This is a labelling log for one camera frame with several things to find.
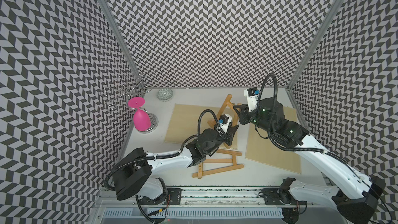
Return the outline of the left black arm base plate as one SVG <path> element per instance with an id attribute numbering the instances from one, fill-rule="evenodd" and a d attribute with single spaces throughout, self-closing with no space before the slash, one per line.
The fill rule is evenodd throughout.
<path id="1" fill-rule="evenodd" d="M 148 197 L 139 197 L 141 205 L 180 205 L 182 188 L 168 188 L 168 194 L 162 194 L 155 200 Z"/>

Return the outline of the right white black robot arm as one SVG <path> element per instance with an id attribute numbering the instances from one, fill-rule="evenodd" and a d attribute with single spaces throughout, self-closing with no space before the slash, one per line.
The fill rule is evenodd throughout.
<path id="1" fill-rule="evenodd" d="M 283 105 L 273 97 L 249 99 L 248 104 L 233 109 L 242 125 L 251 123 L 256 130 L 266 131 L 267 139 L 278 149 L 303 157 L 334 183 L 331 189 L 290 185 L 294 199 L 333 208 L 353 224 L 371 222 L 386 187 L 384 179 L 360 173 L 329 151 L 299 123 L 286 119 Z"/>

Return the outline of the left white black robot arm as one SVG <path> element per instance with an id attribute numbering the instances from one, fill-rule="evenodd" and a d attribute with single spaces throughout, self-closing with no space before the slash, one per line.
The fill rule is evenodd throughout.
<path id="1" fill-rule="evenodd" d="M 120 160 L 106 176 L 104 186 L 115 191 L 117 200 L 123 201 L 139 195 L 151 200 L 163 199 L 168 190 L 161 178 L 153 177 L 159 172 L 177 168 L 189 168 L 213 155 L 222 143 L 232 141 L 239 126 L 229 127 L 222 138 L 214 129 L 206 129 L 199 135 L 192 135 L 179 150 L 151 153 L 136 148 Z"/>

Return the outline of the small wooden easel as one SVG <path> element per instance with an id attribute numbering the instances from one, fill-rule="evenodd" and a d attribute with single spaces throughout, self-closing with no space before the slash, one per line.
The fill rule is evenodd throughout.
<path id="1" fill-rule="evenodd" d="M 233 109 L 233 106 L 235 106 L 235 104 L 231 102 L 231 99 L 232 99 L 232 94 L 228 94 L 216 116 L 219 118 L 223 114 L 229 114 L 232 117 L 232 126 L 234 127 L 238 125 L 239 117 Z M 225 144 L 224 146 L 226 149 L 237 150 L 237 136 L 233 138 L 231 145 Z"/>

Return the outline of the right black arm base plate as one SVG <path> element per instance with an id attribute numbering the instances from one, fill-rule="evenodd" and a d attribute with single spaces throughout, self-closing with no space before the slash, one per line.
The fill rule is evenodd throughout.
<path id="1" fill-rule="evenodd" d="M 288 190 L 277 188 L 263 188 L 258 196 L 262 198 L 265 205 L 306 206 L 307 201 L 296 200 Z"/>

